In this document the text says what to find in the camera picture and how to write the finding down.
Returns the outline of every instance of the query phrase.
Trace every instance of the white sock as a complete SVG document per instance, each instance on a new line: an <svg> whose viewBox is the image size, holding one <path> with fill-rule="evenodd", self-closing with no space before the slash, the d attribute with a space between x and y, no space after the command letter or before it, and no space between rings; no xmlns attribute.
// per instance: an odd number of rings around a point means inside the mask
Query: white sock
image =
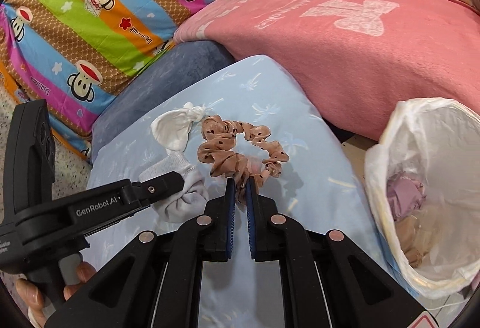
<svg viewBox="0 0 480 328"><path fill-rule="evenodd" d="M208 201L204 178L197 167L190 164L182 152L171 152L166 158L152 165L139 176L141 182L168 172L178 172L185 181L183 190L152 206L161 220L182 223L200 215Z"/></svg>

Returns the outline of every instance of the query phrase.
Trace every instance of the red star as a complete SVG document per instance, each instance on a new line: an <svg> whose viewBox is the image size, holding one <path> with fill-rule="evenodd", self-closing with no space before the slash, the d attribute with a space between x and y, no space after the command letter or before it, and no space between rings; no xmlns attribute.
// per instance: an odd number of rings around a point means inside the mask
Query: red star
<svg viewBox="0 0 480 328"><path fill-rule="evenodd" d="M127 30L131 27L131 19L130 18L122 18L121 23L119 25L123 30Z"/></svg>

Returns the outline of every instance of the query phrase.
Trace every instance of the striped colorful fabric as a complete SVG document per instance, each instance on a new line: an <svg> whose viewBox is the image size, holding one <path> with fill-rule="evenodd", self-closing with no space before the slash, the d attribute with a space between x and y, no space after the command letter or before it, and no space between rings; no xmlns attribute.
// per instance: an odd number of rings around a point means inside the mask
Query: striped colorful fabric
<svg viewBox="0 0 480 328"><path fill-rule="evenodd" d="M213 1L5 0L2 74L29 99L45 98L55 129L88 154L97 117L173 47L177 27Z"/></svg>

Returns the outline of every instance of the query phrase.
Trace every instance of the pink blanket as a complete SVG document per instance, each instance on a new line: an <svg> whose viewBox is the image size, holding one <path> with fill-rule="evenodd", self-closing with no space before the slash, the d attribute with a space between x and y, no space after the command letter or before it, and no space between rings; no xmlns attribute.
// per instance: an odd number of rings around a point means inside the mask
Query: pink blanket
<svg viewBox="0 0 480 328"><path fill-rule="evenodd" d="M441 96L480 113L480 17L457 1L216 0L174 39L270 56L326 119L374 140L400 100Z"/></svg>

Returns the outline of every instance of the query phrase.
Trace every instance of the white plastic bag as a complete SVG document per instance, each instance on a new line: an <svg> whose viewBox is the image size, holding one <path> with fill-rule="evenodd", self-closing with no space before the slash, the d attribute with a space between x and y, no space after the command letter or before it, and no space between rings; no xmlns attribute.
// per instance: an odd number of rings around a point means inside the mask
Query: white plastic bag
<svg viewBox="0 0 480 328"><path fill-rule="evenodd" d="M399 172L417 174L442 194L438 243L416 269L400 248L386 197ZM380 143L365 158L365 182L375 222L402 276L424 297L441 298L468 286L480 270L480 117L457 101L399 102Z"/></svg>

